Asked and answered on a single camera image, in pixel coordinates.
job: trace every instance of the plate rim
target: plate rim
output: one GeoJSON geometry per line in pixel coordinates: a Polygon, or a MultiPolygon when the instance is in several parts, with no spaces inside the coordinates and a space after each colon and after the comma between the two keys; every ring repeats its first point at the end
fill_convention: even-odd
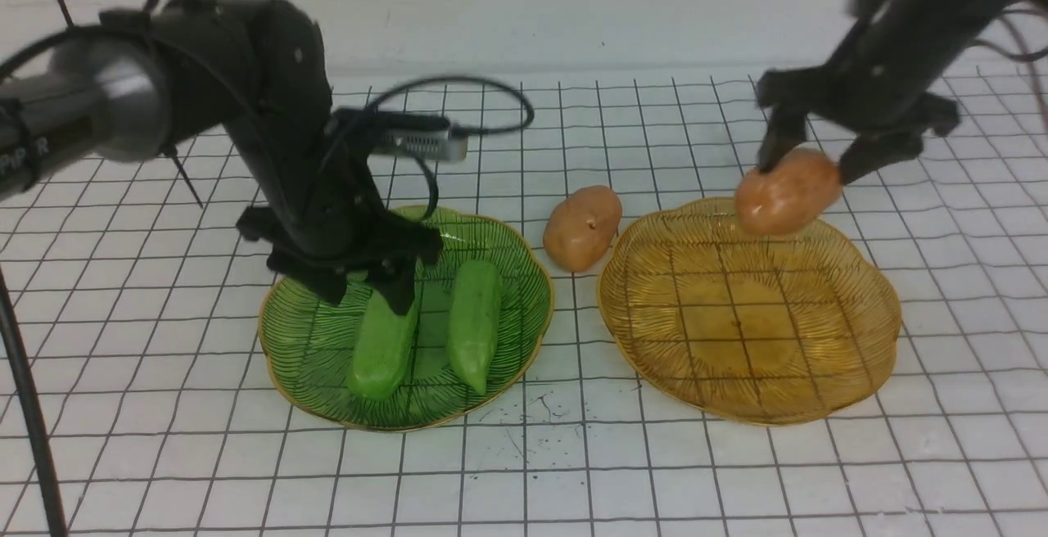
{"type": "MultiPolygon", "coordinates": [[[[425,210],[425,206],[423,206],[423,205],[415,205],[415,203],[412,203],[412,205],[409,205],[409,206],[399,206],[397,208],[394,208],[393,212],[403,212],[403,211],[408,211],[408,210],[419,210],[419,209],[425,210]]],[[[287,280],[287,277],[283,276],[276,283],[274,283],[272,285],[269,286],[269,289],[266,292],[265,298],[262,299],[262,304],[261,304],[261,306],[259,306],[259,312],[258,312],[258,317],[257,317],[258,324],[256,325],[256,334],[258,335],[258,338],[259,338],[259,346],[262,347],[262,356],[265,359],[266,372],[269,375],[269,381],[270,381],[270,383],[272,383],[272,386],[277,390],[277,392],[280,393],[280,395],[284,400],[286,400],[288,403],[290,403],[291,406],[298,408],[299,410],[302,410],[304,413],[310,414],[311,416],[315,416],[318,418],[321,418],[321,420],[324,420],[324,421],[328,421],[330,423],[334,423],[336,425],[342,426],[343,428],[351,429],[351,430],[362,430],[362,431],[376,432],[376,433],[407,433],[407,432],[412,432],[412,431],[425,430],[425,429],[431,429],[431,428],[443,426],[443,425],[450,423],[451,421],[454,421],[454,420],[459,418],[461,416],[465,416],[470,412],[473,412],[473,411],[481,408],[482,406],[486,406],[487,404],[490,404],[496,399],[501,398],[502,394],[506,393],[509,390],[509,388],[511,388],[512,386],[517,385],[517,382],[521,381],[521,379],[524,378],[525,373],[527,373],[527,370],[531,368],[531,365],[534,365],[534,360],[539,357],[539,351],[542,349],[542,346],[543,346],[544,341],[546,339],[546,334],[549,331],[549,324],[553,320],[553,314],[556,312],[556,286],[554,286],[554,284],[553,284],[553,278],[549,274],[549,270],[547,270],[546,265],[544,265],[542,263],[542,261],[539,260],[539,257],[536,255],[534,249],[532,249],[531,244],[527,241],[526,238],[524,238],[524,235],[522,233],[518,232],[517,229],[515,229],[514,227],[509,225],[508,223],[506,223],[506,222],[504,222],[504,221],[502,221],[502,220],[500,220],[498,218],[493,218],[490,216],[486,216],[486,215],[483,215],[483,214],[479,214],[479,213],[478,214],[470,214],[470,213],[465,213],[465,212],[460,212],[458,210],[453,210],[453,209],[450,209],[450,208],[444,208],[444,207],[441,207],[441,206],[437,207],[437,211],[438,212],[446,212],[446,213],[450,213],[450,214],[455,214],[455,215],[458,215],[458,216],[461,216],[461,217],[466,217],[466,218],[478,218],[478,219],[481,219],[481,220],[487,220],[487,221],[494,222],[494,223],[496,223],[496,224],[498,224],[498,225],[500,225],[502,228],[505,228],[509,232],[512,232],[512,234],[516,235],[518,239],[520,239],[521,245],[523,245],[524,249],[527,250],[528,257],[530,258],[531,262],[534,263],[534,265],[539,267],[539,272],[542,274],[543,279],[546,280],[546,287],[549,289],[549,309],[546,310],[546,321],[543,323],[541,331],[539,332],[539,337],[536,339],[534,348],[531,350],[531,355],[528,356],[527,360],[521,366],[520,371],[517,372],[517,374],[512,378],[512,380],[509,380],[506,384],[504,384],[499,391],[493,393],[489,398],[487,398],[485,400],[482,400],[481,402],[478,402],[477,404],[475,404],[475,406],[471,406],[467,409],[464,409],[464,410],[462,410],[460,412],[457,412],[457,413],[449,415],[449,416],[444,416],[443,418],[437,418],[435,421],[431,421],[431,422],[429,422],[429,423],[427,423],[424,425],[417,425],[417,426],[402,427],[402,428],[384,428],[384,427],[372,427],[372,426],[367,426],[367,425],[361,425],[361,424],[352,423],[352,422],[349,422],[349,421],[340,421],[340,420],[332,418],[330,416],[324,416],[324,415],[322,415],[322,414],[320,414],[320,413],[311,410],[310,408],[306,408],[303,404],[301,404],[299,401],[292,399],[291,395],[288,394],[288,392],[284,388],[284,386],[277,381],[276,373],[274,372],[272,359],[269,357],[269,352],[266,349],[265,335],[264,335],[263,329],[262,329],[263,317],[264,317],[264,314],[265,314],[265,308],[266,308],[266,306],[269,305],[269,301],[272,298],[274,292],[276,292],[277,288],[279,286],[281,286],[282,284],[284,284],[285,280],[287,280]]]]}
{"type": "MultiPolygon", "coordinates": [[[[806,417],[805,420],[798,420],[798,421],[786,422],[786,423],[780,423],[780,422],[762,422],[762,421],[755,421],[755,420],[748,418],[746,416],[740,416],[740,415],[737,415],[737,414],[733,414],[730,412],[723,411],[720,408],[711,408],[711,407],[706,407],[706,406],[697,406],[696,404],[693,404],[689,400],[684,400],[683,398],[677,395],[675,392],[671,391],[669,388],[664,387],[662,384],[657,383],[656,381],[652,380],[648,374],[646,374],[641,370],[641,368],[637,365],[637,363],[629,356],[629,353],[626,351],[626,348],[624,346],[624,344],[625,344],[624,341],[617,335],[615,335],[611,330],[611,326],[608,325],[608,317],[606,316],[606,309],[607,309],[607,307],[605,306],[605,302],[603,300],[603,294],[601,294],[601,289],[602,289],[602,287],[604,285],[604,280],[605,280],[604,276],[605,276],[605,273],[607,272],[608,266],[611,265],[612,262],[615,260],[615,255],[616,255],[616,253],[618,253],[618,250],[619,250],[619,242],[621,242],[627,237],[627,235],[630,233],[630,230],[632,230],[637,224],[643,222],[645,220],[655,219],[656,217],[658,217],[660,215],[665,215],[665,214],[680,214],[680,213],[686,212],[690,208],[696,208],[696,207],[704,206],[704,205],[713,205],[715,202],[732,201],[732,199],[733,199],[733,197],[729,197],[729,196],[726,196],[726,195],[718,195],[718,196],[713,196],[713,197],[700,197],[699,199],[695,199],[693,201],[687,201],[685,203],[681,203],[680,206],[678,206],[676,208],[671,208],[669,210],[658,210],[656,212],[650,212],[650,213],[648,213],[648,214],[639,217],[639,219],[634,220],[629,227],[626,227],[626,230],[623,231],[620,235],[618,235],[617,239],[615,240],[615,245],[614,245],[613,250],[611,250],[611,257],[609,257],[608,260],[605,262],[604,266],[601,267],[601,273],[598,273],[597,277],[596,277],[596,306],[597,306],[597,312],[601,313],[601,319],[604,321],[605,325],[608,327],[608,332],[610,332],[610,335],[612,336],[612,338],[615,339],[615,346],[618,347],[618,353],[620,353],[623,356],[623,359],[625,359],[626,363],[630,366],[631,369],[633,369],[633,372],[635,372],[642,380],[645,380],[646,382],[648,382],[649,384],[651,384],[652,387],[654,387],[658,391],[662,392],[663,394],[670,396],[671,399],[673,399],[673,400],[675,400],[675,401],[677,401],[677,402],[679,402],[681,404],[685,404],[685,405],[687,405],[687,406],[690,406],[692,408],[695,408],[695,409],[697,409],[699,411],[707,412],[707,413],[713,414],[715,416],[720,416],[721,418],[723,418],[725,421],[743,423],[743,424],[752,425],[752,426],[760,426],[760,427],[786,427],[786,426],[803,425],[803,424],[806,424],[806,423],[811,423],[811,422],[814,422],[814,421],[820,421],[820,420],[826,418],[826,417],[828,417],[828,416],[830,416],[830,415],[832,415],[832,414],[834,414],[836,412],[840,412],[842,410],[844,410],[846,408],[850,408],[850,407],[858,404],[859,402],[863,402],[864,400],[867,400],[870,396],[876,394],[876,392],[880,391],[880,388],[882,388],[885,386],[885,384],[888,383],[888,380],[891,380],[891,374],[895,370],[895,366],[896,366],[896,364],[898,362],[898,350],[897,349],[892,351],[892,357],[891,357],[891,360],[890,360],[891,367],[888,369],[888,372],[889,372],[888,378],[886,378],[885,381],[880,382],[879,385],[877,385],[876,387],[874,387],[873,391],[871,391],[871,392],[869,392],[869,393],[867,393],[865,395],[861,395],[861,398],[858,398],[858,399],[856,399],[854,401],[851,401],[851,402],[849,402],[847,404],[844,404],[842,406],[838,406],[838,407],[835,407],[833,409],[830,409],[827,413],[821,414],[821,415],[818,415],[816,417],[806,417]]],[[[886,284],[887,289],[890,292],[890,294],[886,295],[887,296],[886,299],[888,300],[888,303],[890,304],[890,307],[891,307],[891,310],[890,310],[891,312],[890,317],[891,317],[891,320],[892,320],[891,324],[892,324],[892,327],[897,330],[897,332],[895,335],[895,341],[894,341],[894,344],[897,347],[898,346],[898,342],[899,342],[899,337],[901,336],[903,322],[902,322],[902,304],[901,304],[901,302],[899,300],[898,292],[895,291],[895,286],[892,284],[891,280],[889,280],[888,277],[885,276],[883,273],[880,273],[880,270],[877,268],[876,265],[874,265],[865,256],[863,256],[863,253],[859,252],[859,250],[855,245],[855,243],[852,242],[851,238],[849,238],[844,232],[842,232],[839,229],[837,229],[833,224],[828,223],[827,221],[823,220],[822,218],[816,218],[815,222],[818,222],[822,227],[825,227],[827,229],[827,231],[830,233],[831,236],[837,238],[838,240],[847,242],[848,243],[847,245],[849,248],[851,248],[851,251],[861,259],[861,262],[860,262],[861,267],[860,268],[863,268],[864,272],[867,275],[872,275],[874,278],[879,279],[881,282],[883,282],[886,284]]]]}

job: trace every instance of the green vegetable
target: green vegetable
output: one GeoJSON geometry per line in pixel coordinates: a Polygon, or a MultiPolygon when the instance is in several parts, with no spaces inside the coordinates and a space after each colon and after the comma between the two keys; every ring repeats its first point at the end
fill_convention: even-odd
{"type": "Polygon", "coordinates": [[[480,395],[487,393],[487,371],[498,343],[502,277],[483,260],[463,263],[452,287],[447,317],[447,359],[452,370],[480,395]]]}
{"type": "Polygon", "coordinates": [[[346,377],[350,391],[386,400],[400,387],[411,365],[419,303],[416,298],[406,316],[397,316],[381,294],[371,292],[346,377]]]}

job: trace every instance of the potato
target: potato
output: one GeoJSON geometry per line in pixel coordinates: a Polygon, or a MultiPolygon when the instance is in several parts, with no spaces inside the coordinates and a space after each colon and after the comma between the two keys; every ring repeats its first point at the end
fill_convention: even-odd
{"type": "Polygon", "coordinates": [[[561,201],[549,215],[542,245],[561,268],[578,273],[608,252],[623,219],[623,202],[611,189],[584,187],[561,201]]]}
{"type": "Polygon", "coordinates": [[[735,209],[744,232],[783,236],[813,222],[843,192],[833,160],[818,150],[794,148],[767,174],[757,168],[746,173],[735,209]]]}

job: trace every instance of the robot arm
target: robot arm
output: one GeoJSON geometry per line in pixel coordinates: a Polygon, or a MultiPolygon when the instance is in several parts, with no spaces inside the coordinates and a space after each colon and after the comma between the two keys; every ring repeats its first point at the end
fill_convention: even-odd
{"type": "MultiPolygon", "coordinates": [[[[109,10],[100,20],[69,30],[44,73],[0,84],[0,198],[90,153],[175,155],[179,143],[221,125],[268,202],[244,211],[240,234],[269,242],[270,270],[332,304],[347,275],[365,272],[406,314],[416,261],[434,263],[442,246],[436,229],[385,208],[370,154],[458,162],[470,135],[533,119],[521,95],[522,125],[495,130],[370,105],[332,112],[320,29],[284,0],[173,0],[156,15],[109,10]]],[[[9,70],[0,68],[0,81],[9,70]]]]}
{"type": "Polygon", "coordinates": [[[758,83],[758,104],[770,108],[759,169],[807,141],[809,113],[856,134],[839,160],[845,185],[920,156],[926,130],[944,136],[960,123],[957,104],[929,87],[1020,1],[851,0],[855,22],[827,63],[770,70],[758,83]]]}

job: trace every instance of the amber glass plate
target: amber glass plate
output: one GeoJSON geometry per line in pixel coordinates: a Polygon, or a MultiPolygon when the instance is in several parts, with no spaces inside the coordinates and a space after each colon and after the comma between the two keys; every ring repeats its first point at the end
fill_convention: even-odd
{"type": "MultiPolygon", "coordinates": [[[[410,218],[424,208],[396,211],[410,218]]],[[[281,279],[259,314],[259,341],[269,377],[291,404],[350,428],[407,431],[441,425],[495,400],[539,353],[553,315],[553,283],[524,238],[508,224],[438,208],[427,223],[440,230],[444,249],[437,264],[415,272],[420,317],[408,380],[388,400],[364,400],[349,391],[353,358],[371,287],[349,280],[342,304],[330,306],[292,279],[281,279]],[[445,353],[447,313],[455,274],[468,259],[495,264],[502,276],[498,343],[478,394],[452,370],[445,353]]]]}
{"type": "Polygon", "coordinates": [[[821,220],[755,237],[733,199],[701,199],[630,225],[597,285],[630,365],[724,418],[822,418],[876,393],[895,367],[894,287],[821,220]]]}

